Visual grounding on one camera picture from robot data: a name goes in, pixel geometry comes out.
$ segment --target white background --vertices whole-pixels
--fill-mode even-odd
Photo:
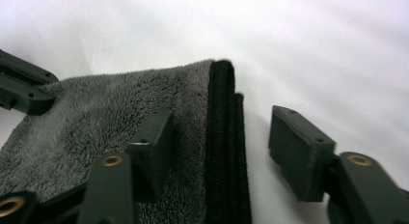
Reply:
[[[0,48],[60,79],[230,59],[254,223],[328,223],[268,156],[274,104],[409,189],[409,0],[0,0]],[[0,146],[22,118],[0,110]]]

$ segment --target cloth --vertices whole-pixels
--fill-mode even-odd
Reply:
[[[228,61],[70,78],[40,87],[54,96],[27,116],[0,152],[0,192],[41,202],[85,182],[93,160],[122,152],[152,109],[171,107],[173,162],[161,201],[139,204],[142,223],[251,223],[243,96]]]

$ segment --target white tablecloth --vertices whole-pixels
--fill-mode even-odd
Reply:
[[[230,59],[254,223],[328,223],[268,156],[274,104],[409,189],[409,0],[0,0],[0,48],[60,79]],[[22,118],[0,110],[0,146]]]

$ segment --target folded towel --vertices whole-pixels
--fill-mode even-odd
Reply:
[[[228,61],[76,77],[40,87],[54,96],[27,116],[0,152],[0,195],[44,202],[86,182],[93,160],[123,152],[151,110],[173,109],[174,156],[159,203],[141,223],[251,223],[243,96]]]

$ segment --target brass screw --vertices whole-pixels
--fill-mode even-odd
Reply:
[[[123,162],[123,158],[119,155],[110,155],[110,156],[106,156],[103,160],[102,160],[102,165],[104,166],[115,166],[117,164],[120,164],[121,162]]]
[[[22,208],[24,204],[25,199],[23,197],[11,197],[6,200],[0,201],[0,217],[4,217],[14,213],[15,211]]]
[[[361,165],[361,166],[370,166],[370,165],[372,165],[372,162],[368,158],[366,158],[364,156],[361,156],[361,155],[352,154],[352,155],[348,156],[348,159],[352,163],[358,164],[358,165]]]

